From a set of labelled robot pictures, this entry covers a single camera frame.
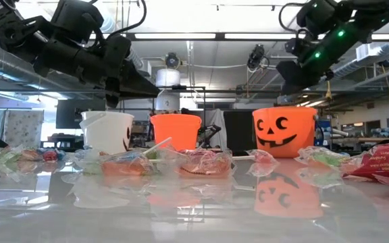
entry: red candy bag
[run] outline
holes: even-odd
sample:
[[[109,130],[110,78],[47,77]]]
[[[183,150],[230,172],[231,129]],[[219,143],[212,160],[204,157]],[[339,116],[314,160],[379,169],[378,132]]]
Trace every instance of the red candy bag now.
[[[349,173],[350,175],[375,180],[374,174],[389,177],[389,144],[374,146],[370,151],[363,154],[362,158],[358,169]]]

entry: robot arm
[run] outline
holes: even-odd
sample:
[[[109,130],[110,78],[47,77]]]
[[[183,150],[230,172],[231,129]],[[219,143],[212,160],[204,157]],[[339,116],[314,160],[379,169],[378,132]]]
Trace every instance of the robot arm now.
[[[0,0],[0,47],[31,63],[42,76],[57,70],[81,83],[104,87],[111,107],[122,98],[156,97],[159,89],[126,59],[130,40],[120,34],[104,39],[102,23],[94,5],[79,0],[59,1],[50,22],[42,16],[24,20],[13,0]],[[92,32],[97,40],[86,48]]]
[[[358,41],[368,43],[371,33],[389,22],[389,0],[311,0],[302,4],[296,21],[304,29],[295,30],[296,38],[289,40],[285,48],[298,57],[297,62],[282,61],[277,65],[285,79],[284,95],[313,86],[324,75],[332,78],[331,65]],[[318,35],[325,33],[318,41]]]

